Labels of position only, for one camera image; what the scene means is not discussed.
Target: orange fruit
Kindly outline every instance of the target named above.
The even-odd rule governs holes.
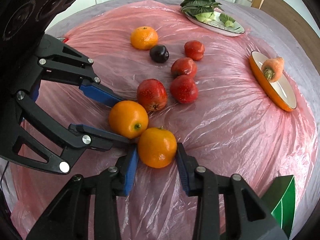
[[[116,103],[109,114],[110,128],[129,139],[140,136],[147,129],[148,123],[147,111],[134,101]]]
[[[144,164],[152,168],[163,168],[176,155],[177,140],[172,132],[162,127],[148,128],[140,136],[137,150]]]
[[[130,41],[136,49],[148,50],[158,43],[158,33],[151,27],[142,26],[131,33]]]

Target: apple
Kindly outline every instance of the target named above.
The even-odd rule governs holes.
[[[174,77],[188,75],[194,77],[197,73],[197,64],[189,57],[177,59],[171,67],[171,74]]]
[[[172,81],[170,93],[179,103],[186,104],[197,99],[198,88],[192,77],[182,75]]]
[[[168,96],[163,84],[152,78],[140,83],[137,89],[137,99],[147,112],[155,112],[165,107]]]
[[[193,60],[201,60],[205,51],[204,45],[199,41],[188,41],[184,44],[184,53]]]

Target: oval plate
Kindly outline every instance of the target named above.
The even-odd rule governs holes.
[[[187,16],[187,18],[193,22],[196,25],[199,25],[201,27],[204,27],[210,31],[228,36],[228,37],[236,37],[239,36],[243,33],[245,33],[244,28],[241,26],[240,23],[238,22],[234,22],[235,26],[232,27],[225,27],[224,23],[220,20],[220,12],[214,12],[214,14],[216,15],[216,21],[210,21],[207,23],[202,23],[199,22],[197,19],[192,18],[191,16],[189,16],[187,13],[185,13],[185,15]]]
[[[258,81],[259,85],[268,95],[268,97],[281,109],[291,112],[297,107],[297,99],[294,91],[287,80],[282,74],[277,82],[270,83],[261,71],[262,64],[268,59],[260,52],[253,51],[249,57],[250,67]]]

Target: leafy green vegetable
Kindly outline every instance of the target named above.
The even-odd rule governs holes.
[[[196,18],[200,22],[208,22],[215,19],[214,8],[219,8],[221,3],[216,0],[183,0],[180,4],[181,11]]]
[[[224,13],[220,14],[220,20],[224,23],[224,25],[226,27],[231,27],[234,28],[235,24],[234,22],[236,21],[235,19],[233,19],[231,16],[226,15]]]

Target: pink plastic sheet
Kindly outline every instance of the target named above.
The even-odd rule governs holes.
[[[170,58],[165,64],[152,62],[148,51],[130,45],[131,31],[145,25],[156,29],[159,44],[168,48]],[[276,176],[294,174],[298,205],[316,159],[316,123],[288,75],[297,97],[297,109],[291,113],[275,106],[256,82],[248,62],[251,51],[277,55],[263,40],[248,33],[236,38],[222,36],[189,22],[178,6],[151,0],[111,10],[67,36],[68,45],[94,59],[93,67],[102,84],[127,99],[135,100],[136,89],[144,79],[160,80],[168,90],[169,101],[165,109],[150,115],[150,127],[163,125],[172,131],[200,165],[224,176],[241,174],[258,195]],[[183,45],[189,40],[201,41],[206,50],[203,60],[197,62],[199,98],[180,105],[170,97],[170,67],[184,56]],[[109,108],[84,97],[77,87],[42,82],[37,103],[65,127],[83,123],[109,130]],[[61,149],[28,123],[23,126],[60,154]],[[38,158],[26,147],[20,154]],[[23,238],[72,175],[99,174],[123,154],[118,149],[105,153],[87,150],[66,176],[11,165],[18,197],[12,221]],[[196,198],[183,192],[175,163],[163,169],[139,163],[130,195],[118,199],[118,214],[123,239],[191,239]],[[89,229],[92,239],[92,221]]]

